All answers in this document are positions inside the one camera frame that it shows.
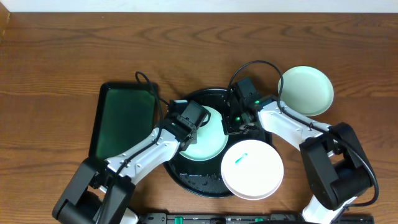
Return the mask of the mint plate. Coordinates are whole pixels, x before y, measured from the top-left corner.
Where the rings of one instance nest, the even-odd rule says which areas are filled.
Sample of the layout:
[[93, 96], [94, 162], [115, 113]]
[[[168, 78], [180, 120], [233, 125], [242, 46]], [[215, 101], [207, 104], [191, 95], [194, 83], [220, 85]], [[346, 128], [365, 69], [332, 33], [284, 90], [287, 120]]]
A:
[[317, 116], [332, 105], [334, 89], [330, 79], [320, 70], [309, 66], [290, 68], [279, 80], [281, 100], [294, 111], [305, 116]]
[[204, 106], [210, 112], [210, 119], [205, 118], [208, 123], [197, 131], [197, 143], [191, 144], [180, 155], [191, 161], [207, 161], [217, 156], [226, 146], [228, 136], [224, 134], [221, 114], [209, 107]]

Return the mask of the white plate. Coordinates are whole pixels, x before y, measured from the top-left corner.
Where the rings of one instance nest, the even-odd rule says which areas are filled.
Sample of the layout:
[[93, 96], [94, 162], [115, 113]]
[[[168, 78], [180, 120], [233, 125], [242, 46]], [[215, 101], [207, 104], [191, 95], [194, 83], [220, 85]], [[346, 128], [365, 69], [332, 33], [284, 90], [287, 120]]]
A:
[[245, 200], [271, 196], [284, 178], [279, 153], [269, 144], [244, 140], [232, 145], [221, 161], [221, 176], [234, 195]]

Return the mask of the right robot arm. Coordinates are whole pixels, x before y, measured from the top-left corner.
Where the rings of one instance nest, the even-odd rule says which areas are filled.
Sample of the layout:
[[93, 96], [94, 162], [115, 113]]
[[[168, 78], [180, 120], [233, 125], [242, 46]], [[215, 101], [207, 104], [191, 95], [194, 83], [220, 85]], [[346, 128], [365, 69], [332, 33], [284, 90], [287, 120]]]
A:
[[367, 189], [379, 189], [376, 175], [353, 128], [314, 121], [289, 108], [276, 96], [226, 98], [227, 134], [264, 130], [300, 151], [313, 192], [302, 217], [310, 223], [335, 223]]

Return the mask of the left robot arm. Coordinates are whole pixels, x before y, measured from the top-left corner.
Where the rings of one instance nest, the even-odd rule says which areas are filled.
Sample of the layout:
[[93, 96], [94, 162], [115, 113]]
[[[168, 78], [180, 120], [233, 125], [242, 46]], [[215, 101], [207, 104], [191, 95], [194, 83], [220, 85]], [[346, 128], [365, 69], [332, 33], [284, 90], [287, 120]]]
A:
[[158, 165], [197, 140], [196, 131], [209, 122], [180, 116], [163, 120], [144, 140], [101, 161], [86, 158], [55, 204], [60, 223], [132, 223], [127, 208], [136, 185]]

